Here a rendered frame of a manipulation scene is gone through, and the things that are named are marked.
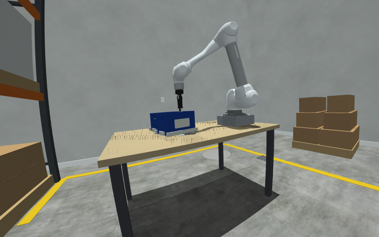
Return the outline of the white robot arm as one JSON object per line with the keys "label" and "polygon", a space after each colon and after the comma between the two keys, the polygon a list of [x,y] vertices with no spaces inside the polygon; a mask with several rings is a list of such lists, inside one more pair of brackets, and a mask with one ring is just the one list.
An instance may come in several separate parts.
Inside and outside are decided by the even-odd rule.
{"label": "white robot arm", "polygon": [[225,47],[230,61],[233,76],[236,81],[236,88],[227,93],[227,112],[223,116],[240,116],[242,108],[255,106],[259,101],[258,93],[248,84],[237,47],[238,25],[235,22],[228,22],[220,28],[214,39],[197,56],[187,62],[182,62],[173,69],[173,82],[175,90],[184,89],[184,78],[191,73],[191,68],[208,55],[216,52],[221,47]]}

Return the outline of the blue crate with dividers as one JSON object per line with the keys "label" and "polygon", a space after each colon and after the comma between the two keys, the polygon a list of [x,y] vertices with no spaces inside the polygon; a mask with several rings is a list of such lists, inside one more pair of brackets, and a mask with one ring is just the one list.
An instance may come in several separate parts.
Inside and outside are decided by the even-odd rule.
{"label": "blue crate with dividers", "polygon": [[157,120],[154,119],[155,117],[156,113],[150,114],[151,128],[155,128],[157,130]]}
{"label": "blue crate with dividers", "polygon": [[166,133],[195,128],[195,120],[190,111],[156,114],[157,132]]}

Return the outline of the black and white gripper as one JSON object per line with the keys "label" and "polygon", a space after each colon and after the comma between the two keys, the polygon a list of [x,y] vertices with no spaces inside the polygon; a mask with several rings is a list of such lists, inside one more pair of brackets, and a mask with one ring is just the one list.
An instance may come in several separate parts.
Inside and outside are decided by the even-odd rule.
{"label": "black and white gripper", "polygon": [[178,110],[179,112],[183,112],[183,104],[182,104],[182,96],[181,94],[183,94],[183,90],[175,90],[175,94],[177,94],[177,102],[178,102]]}

